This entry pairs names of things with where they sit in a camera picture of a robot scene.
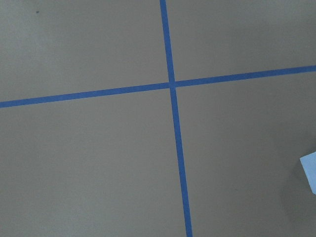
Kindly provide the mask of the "light blue foam block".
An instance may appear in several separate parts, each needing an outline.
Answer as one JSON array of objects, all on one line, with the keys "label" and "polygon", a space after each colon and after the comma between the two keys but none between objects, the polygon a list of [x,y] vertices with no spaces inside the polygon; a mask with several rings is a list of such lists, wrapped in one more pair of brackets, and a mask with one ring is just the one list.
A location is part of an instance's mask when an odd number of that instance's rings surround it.
[{"label": "light blue foam block", "polygon": [[316,194],[316,152],[300,158],[301,165],[312,193]]}]

